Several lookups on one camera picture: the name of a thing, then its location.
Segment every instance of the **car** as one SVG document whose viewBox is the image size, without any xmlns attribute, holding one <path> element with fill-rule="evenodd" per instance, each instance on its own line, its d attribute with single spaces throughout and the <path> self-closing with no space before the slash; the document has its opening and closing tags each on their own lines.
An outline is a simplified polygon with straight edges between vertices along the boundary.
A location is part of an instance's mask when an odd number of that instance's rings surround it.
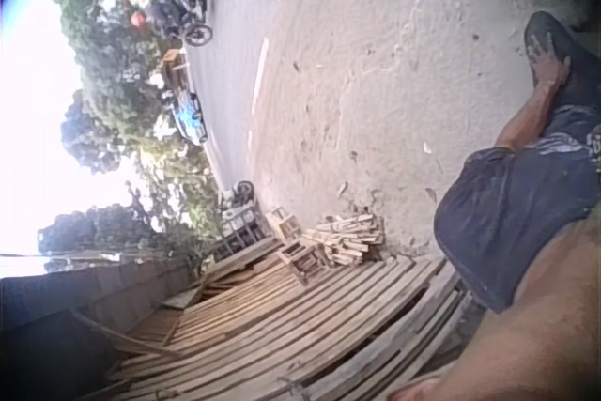
<svg viewBox="0 0 601 401">
<path fill-rule="evenodd" d="M 205 143 L 208 139 L 207 128 L 196 93 L 181 90 L 172 100 L 169 108 L 181 136 L 196 146 Z"/>
</svg>

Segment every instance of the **wooden pallet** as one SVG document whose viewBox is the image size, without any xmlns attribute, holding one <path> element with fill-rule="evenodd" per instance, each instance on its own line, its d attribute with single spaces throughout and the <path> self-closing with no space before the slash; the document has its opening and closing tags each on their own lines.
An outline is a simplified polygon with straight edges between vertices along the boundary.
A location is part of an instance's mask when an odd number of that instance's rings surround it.
<svg viewBox="0 0 601 401">
<path fill-rule="evenodd" d="M 438 257 L 339 267 L 307 287 L 279 264 L 187 309 L 167 347 L 182 357 L 125 361 L 114 379 L 133 384 L 115 399 L 373 399 L 453 327 L 456 286 Z"/>
</svg>

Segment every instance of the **leg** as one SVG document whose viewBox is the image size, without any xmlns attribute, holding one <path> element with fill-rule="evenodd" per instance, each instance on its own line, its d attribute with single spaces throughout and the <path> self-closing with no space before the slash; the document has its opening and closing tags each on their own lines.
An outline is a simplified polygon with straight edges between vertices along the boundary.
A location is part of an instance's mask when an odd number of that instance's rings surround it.
<svg viewBox="0 0 601 401">
<path fill-rule="evenodd" d="M 563 60 L 569 55 L 572 59 L 570 79 L 557 94 L 553 108 L 582 105 L 601 111 L 601 59 L 578 46 L 559 21 L 544 11 L 532 14 L 524 31 L 526 46 L 531 46 L 532 36 L 536 36 L 545 47 L 548 32 L 553 37 L 558 58 Z"/>
</svg>

